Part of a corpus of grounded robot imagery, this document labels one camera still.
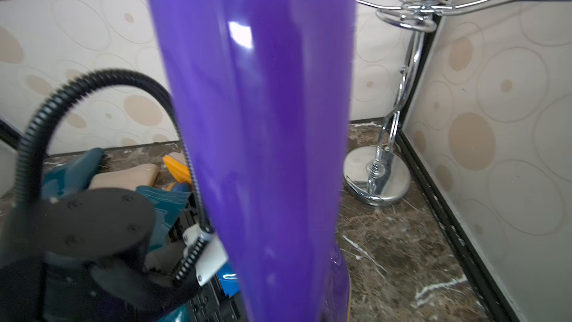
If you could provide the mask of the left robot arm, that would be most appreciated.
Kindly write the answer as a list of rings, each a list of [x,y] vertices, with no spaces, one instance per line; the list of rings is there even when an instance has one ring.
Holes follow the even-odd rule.
[[[153,204],[124,189],[16,205],[1,233],[3,321],[157,321],[202,292],[144,269]]]

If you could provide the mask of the blue boot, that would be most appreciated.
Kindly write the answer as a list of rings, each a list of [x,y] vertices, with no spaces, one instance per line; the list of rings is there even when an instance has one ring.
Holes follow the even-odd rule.
[[[225,296],[233,297],[241,290],[238,283],[238,276],[229,262],[225,263],[217,271],[216,277]]]

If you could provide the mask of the purple boot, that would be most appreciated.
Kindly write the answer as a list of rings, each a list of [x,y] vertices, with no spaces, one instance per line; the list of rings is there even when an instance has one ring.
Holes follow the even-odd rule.
[[[250,321],[346,321],[335,241],[355,0],[148,0],[178,126]]]

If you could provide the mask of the teal boot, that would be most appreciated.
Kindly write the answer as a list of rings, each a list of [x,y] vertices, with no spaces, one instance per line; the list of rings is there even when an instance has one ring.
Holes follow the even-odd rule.
[[[40,197],[43,200],[61,199],[87,189],[98,173],[103,158],[103,149],[93,148],[49,171],[43,178]]]
[[[138,186],[136,193],[146,197],[154,206],[156,223],[150,237],[148,251],[166,245],[169,231],[189,203],[190,192],[169,192],[151,186]]]

